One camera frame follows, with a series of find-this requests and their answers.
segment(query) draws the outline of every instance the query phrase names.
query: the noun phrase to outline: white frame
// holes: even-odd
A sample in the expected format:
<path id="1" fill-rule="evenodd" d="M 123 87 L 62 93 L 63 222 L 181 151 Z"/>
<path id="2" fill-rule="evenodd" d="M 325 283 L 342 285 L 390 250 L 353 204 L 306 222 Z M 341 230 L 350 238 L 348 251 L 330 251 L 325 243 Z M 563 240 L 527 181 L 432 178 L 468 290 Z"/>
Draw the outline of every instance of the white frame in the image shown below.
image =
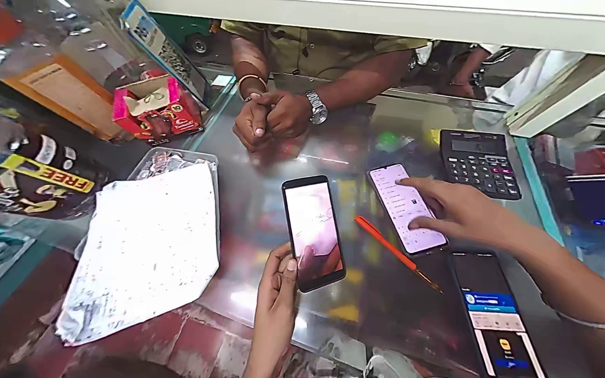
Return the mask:
<path id="1" fill-rule="evenodd" d="M 149 11 L 605 55 L 605 1 L 142 0 Z M 533 137 L 605 93 L 605 71 L 511 133 Z M 516 119 L 514 109 L 506 117 Z"/>

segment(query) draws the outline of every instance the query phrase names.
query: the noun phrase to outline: khaki shirt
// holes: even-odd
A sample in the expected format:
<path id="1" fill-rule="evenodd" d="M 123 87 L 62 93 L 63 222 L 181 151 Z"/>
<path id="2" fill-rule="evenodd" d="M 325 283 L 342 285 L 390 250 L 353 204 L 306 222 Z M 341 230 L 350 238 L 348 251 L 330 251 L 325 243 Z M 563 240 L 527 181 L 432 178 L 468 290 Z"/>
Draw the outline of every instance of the khaki shirt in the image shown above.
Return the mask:
<path id="1" fill-rule="evenodd" d="M 372 56 L 419 48 L 427 43 L 422 38 L 241 21 L 224 20 L 221 28 L 258 45 L 264 41 L 267 67 L 271 72 L 329 80 L 337 79 L 357 63 Z"/>

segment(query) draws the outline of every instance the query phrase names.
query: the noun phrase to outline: smartphone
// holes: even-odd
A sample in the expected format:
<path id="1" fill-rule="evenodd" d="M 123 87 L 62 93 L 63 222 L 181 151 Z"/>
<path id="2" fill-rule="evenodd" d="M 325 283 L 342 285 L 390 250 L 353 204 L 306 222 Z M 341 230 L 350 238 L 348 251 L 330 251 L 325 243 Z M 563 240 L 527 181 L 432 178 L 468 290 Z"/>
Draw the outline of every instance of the smartphone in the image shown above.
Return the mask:
<path id="1" fill-rule="evenodd" d="M 403 164 L 375 168 L 368 171 L 368 177 L 373 182 L 377 196 L 387 210 L 405 251 L 417 253 L 447 245 L 445 235 L 437 231 L 408 229 L 408 224 L 417 217 L 436 216 L 426 206 L 417 189 L 396 184 L 396 180 L 409 177 Z"/>
<path id="2" fill-rule="evenodd" d="M 450 253 L 482 361 L 490 377 L 545 378 L 494 253 Z"/>
<path id="3" fill-rule="evenodd" d="M 347 275 L 328 177 L 312 176 L 281 185 L 298 289 L 303 293 Z"/>

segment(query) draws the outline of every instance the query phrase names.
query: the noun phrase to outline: clasped hands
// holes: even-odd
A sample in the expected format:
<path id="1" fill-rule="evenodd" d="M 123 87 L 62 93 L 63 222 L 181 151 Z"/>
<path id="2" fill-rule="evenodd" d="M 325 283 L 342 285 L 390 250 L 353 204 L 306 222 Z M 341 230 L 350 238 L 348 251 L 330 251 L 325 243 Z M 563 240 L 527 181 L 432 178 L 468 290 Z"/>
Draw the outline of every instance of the clasped hands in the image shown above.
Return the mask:
<path id="1" fill-rule="evenodd" d="M 274 91 L 254 92 L 250 97 L 232 128 L 249 152 L 262 150 L 276 139 L 298 137 L 307 130 L 312 105 L 304 95 Z"/>

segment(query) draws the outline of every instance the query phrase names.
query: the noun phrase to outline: app screen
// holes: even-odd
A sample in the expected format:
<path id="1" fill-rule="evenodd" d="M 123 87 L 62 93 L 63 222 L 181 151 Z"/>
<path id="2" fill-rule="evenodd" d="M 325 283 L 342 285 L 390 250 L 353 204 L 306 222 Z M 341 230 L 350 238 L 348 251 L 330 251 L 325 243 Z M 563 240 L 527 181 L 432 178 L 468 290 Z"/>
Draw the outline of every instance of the app screen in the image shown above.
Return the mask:
<path id="1" fill-rule="evenodd" d="M 284 195 L 300 286 L 340 271 L 343 266 L 328 183 L 289 188 Z"/>
<path id="2" fill-rule="evenodd" d="M 415 253 L 447 243 L 441 233 L 430 229 L 408 229 L 408 224 L 417 217 L 435 215 L 422 200 L 422 196 L 411 186 L 396 185 L 396 180 L 407 178 L 408 173 L 401 164 L 370 171 L 377 194 L 396 227 L 405 250 Z"/>
<path id="3" fill-rule="evenodd" d="M 498 259 L 453 253 L 452 262 L 487 374 L 545 378 Z"/>

